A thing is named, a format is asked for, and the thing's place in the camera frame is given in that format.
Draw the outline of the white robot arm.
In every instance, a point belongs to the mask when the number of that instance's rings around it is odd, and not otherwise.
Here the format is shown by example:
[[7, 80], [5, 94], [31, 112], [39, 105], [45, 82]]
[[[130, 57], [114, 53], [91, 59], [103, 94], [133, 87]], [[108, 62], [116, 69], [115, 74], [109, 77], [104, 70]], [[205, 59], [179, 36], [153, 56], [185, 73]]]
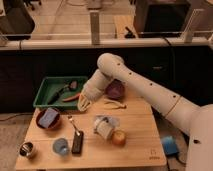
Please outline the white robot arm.
[[142, 96], [154, 109], [189, 136], [185, 171], [213, 171], [213, 104], [196, 105], [183, 96], [139, 75], [112, 53], [97, 59], [97, 69], [84, 84], [77, 107], [87, 110], [117, 79]]

